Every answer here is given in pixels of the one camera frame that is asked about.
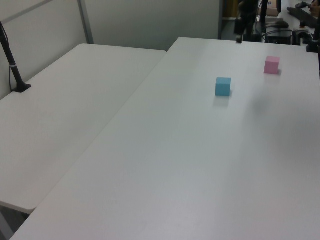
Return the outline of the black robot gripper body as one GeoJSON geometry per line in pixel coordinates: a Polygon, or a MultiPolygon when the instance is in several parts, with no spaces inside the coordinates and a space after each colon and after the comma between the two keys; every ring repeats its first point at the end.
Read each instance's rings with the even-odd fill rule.
{"type": "Polygon", "coordinates": [[[237,21],[255,22],[258,6],[258,0],[240,0],[238,4],[237,21]]]}

